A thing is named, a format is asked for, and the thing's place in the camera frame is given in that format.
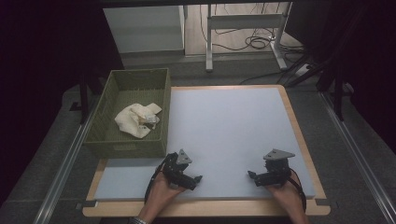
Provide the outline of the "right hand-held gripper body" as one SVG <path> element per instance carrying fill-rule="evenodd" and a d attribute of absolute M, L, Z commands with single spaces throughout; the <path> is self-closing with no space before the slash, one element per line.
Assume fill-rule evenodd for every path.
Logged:
<path fill-rule="evenodd" d="M 292 157 L 294 157 L 293 153 L 275 148 L 263 157 L 267 170 L 263 180 L 264 186 L 284 185 L 286 183 L 291 175 L 289 158 Z"/>

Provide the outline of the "white cabinet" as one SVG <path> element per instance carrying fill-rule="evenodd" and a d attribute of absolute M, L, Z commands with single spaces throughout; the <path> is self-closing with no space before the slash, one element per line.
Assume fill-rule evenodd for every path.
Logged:
<path fill-rule="evenodd" d="M 184 8 L 104 8 L 119 53 L 184 49 Z"/>

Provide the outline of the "white power strip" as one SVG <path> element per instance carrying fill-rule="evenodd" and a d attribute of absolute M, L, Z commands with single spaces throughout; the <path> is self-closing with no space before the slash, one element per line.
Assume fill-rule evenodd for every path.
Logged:
<path fill-rule="evenodd" d="M 295 76 L 300 77 L 305 73 L 307 73 L 311 68 L 312 68 L 311 64 L 305 63 L 295 72 Z"/>

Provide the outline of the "green woven basket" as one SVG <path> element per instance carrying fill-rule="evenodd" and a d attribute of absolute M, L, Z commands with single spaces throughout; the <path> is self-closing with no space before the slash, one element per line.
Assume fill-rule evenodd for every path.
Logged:
<path fill-rule="evenodd" d="M 166 154 L 171 79 L 166 68 L 113 70 L 90 122 L 83 145 L 99 159 L 162 158 Z M 115 117 L 132 104 L 154 103 L 160 122 L 144 138 L 122 132 Z"/>

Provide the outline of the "aluminium rail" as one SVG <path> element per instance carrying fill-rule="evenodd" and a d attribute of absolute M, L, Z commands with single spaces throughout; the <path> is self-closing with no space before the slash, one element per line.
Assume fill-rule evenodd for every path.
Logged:
<path fill-rule="evenodd" d="M 39 150 L 36 159 L 39 168 L 49 176 L 49 182 L 33 224 L 98 222 L 82 214 L 96 160 L 82 150 L 86 126 L 80 117 L 71 103 L 63 104 Z"/>
<path fill-rule="evenodd" d="M 333 102 L 331 97 L 327 93 L 323 93 L 323 92 L 320 92 L 318 96 L 325 105 L 329 113 L 329 116 L 332 119 L 332 122 L 334 123 L 337 131 L 340 133 L 346 145 L 346 148 L 351 154 L 353 161 L 355 162 L 358 170 L 361 173 L 361 176 L 364 179 L 365 184 L 367 185 L 368 189 L 372 192 L 375 202 L 377 203 L 384 218 L 386 219 L 388 224 L 396 224 L 396 205 L 391 201 L 385 188 L 376 178 L 375 173 L 373 172 L 373 170 L 369 166 L 369 163 L 361 153 L 361 150 L 358 147 L 357 142 L 353 138 L 347 126 L 343 121 L 339 119 L 339 117 L 334 112 Z"/>

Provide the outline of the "black stand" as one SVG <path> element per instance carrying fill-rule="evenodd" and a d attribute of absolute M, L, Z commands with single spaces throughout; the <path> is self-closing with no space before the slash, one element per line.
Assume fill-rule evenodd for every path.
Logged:
<path fill-rule="evenodd" d="M 94 95 L 102 93 L 104 85 L 101 82 L 101 74 L 97 71 L 82 72 L 79 76 L 79 99 L 80 104 L 74 102 L 70 107 L 71 111 L 81 111 L 80 123 L 83 124 L 89 115 L 89 97 L 88 91 Z"/>
<path fill-rule="evenodd" d="M 344 93 L 344 73 L 343 65 L 341 65 L 340 60 L 335 56 L 324 63 L 322 75 L 316 84 L 319 91 L 327 91 L 330 86 L 333 86 L 333 112 L 337 118 L 343 121 L 342 101 L 346 95 Z"/>

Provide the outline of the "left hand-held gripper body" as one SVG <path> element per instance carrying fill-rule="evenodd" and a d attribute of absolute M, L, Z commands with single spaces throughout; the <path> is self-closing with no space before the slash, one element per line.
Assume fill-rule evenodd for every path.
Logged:
<path fill-rule="evenodd" d="M 164 159 L 163 174 L 172 183 L 176 185 L 176 180 L 184 174 L 185 169 L 192 163 L 192 160 L 181 149 L 179 152 L 169 153 Z"/>

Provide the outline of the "person's left hand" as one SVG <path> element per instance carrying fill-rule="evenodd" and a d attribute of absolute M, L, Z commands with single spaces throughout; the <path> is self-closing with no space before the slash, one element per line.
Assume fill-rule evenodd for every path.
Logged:
<path fill-rule="evenodd" d="M 162 172 L 159 172 L 153 180 L 148 199 L 138 216 L 156 217 L 168 206 L 177 195 L 184 192 L 182 187 L 171 187 Z"/>

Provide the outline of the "cream cloth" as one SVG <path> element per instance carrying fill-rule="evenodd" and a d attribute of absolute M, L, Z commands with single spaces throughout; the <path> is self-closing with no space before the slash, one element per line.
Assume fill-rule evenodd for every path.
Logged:
<path fill-rule="evenodd" d="M 142 139 L 156 129 L 160 122 L 158 114 L 161 111 L 162 109 L 154 103 L 132 104 L 122 109 L 114 120 L 122 132 Z"/>

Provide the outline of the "person's right hand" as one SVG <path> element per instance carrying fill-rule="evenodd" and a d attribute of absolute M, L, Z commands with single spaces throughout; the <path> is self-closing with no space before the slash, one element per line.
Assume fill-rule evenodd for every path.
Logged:
<path fill-rule="evenodd" d="M 269 186 L 266 189 L 289 217 L 305 214 L 300 195 L 290 182 L 285 183 L 282 187 Z"/>

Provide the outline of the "grey metal desk frame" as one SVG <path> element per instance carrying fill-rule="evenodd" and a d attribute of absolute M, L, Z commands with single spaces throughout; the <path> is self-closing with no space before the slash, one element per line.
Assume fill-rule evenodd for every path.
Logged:
<path fill-rule="evenodd" d="M 286 62 L 280 52 L 280 40 L 289 17 L 292 2 L 288 2 L 281 13 L 261 15 L 224 15 L 212 16 L 211 6 L 207 6 L 206 17 L 206 52 L 205 70 L 213 71 L 212 31 L 216 29 L 255 29 L 274 28 L 276 34 L 270 39 L 270 47 L 281 71 L 288 69 Z"/>

